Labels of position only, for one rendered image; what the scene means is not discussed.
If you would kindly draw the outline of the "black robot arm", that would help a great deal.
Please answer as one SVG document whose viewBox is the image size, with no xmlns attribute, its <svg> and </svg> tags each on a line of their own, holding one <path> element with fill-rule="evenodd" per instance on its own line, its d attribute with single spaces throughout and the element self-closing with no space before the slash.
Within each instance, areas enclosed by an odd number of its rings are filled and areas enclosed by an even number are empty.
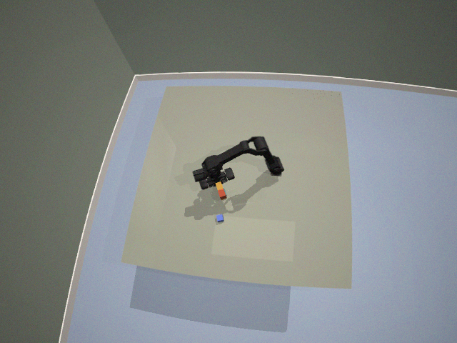
<svg viewBox="0 0 457 343">
<path fill-rule="evenodd" d="M 256 150 L 249 147 L 248 143 L 251 141 L 254 142 Z M 241 141 L 240 144 L 230 148 L 222 154 L 206 157 L 201 164 L 203 168 L 193 171 L 195 182 L 207 179 L 207 177 L 217 178 L 225 163 L 247 153 L 255 156 L 264 156 L 271 176 L 281 176 L 281 173 L 284 171 L 280 158 L 274 155 L 272 156 L 266 140 L 262 136 L 253 136 L 249 140 Z"/>
</svg>

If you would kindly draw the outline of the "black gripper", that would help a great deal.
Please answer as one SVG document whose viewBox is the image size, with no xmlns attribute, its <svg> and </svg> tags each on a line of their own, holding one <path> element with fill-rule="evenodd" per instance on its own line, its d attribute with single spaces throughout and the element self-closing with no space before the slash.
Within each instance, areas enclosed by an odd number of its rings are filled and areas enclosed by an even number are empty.
<svg viewBox="0 0 457 343">
<path fill-rule="evenodd" d="M 201 189 L 204 190 L 204 189 L 207 189 L 208 187 L 216 187 L 216 183 L 218 183 L 218 182 L 221 182 L 223 184 L 223 183 L 227 182 L 228 180 L 232 180 L 235 178 L 232 168 L 224 169 L 224 171 L 221 172 L 217 178 L 208 177 L 207 179 L 199 181 Z"/>
</svg>

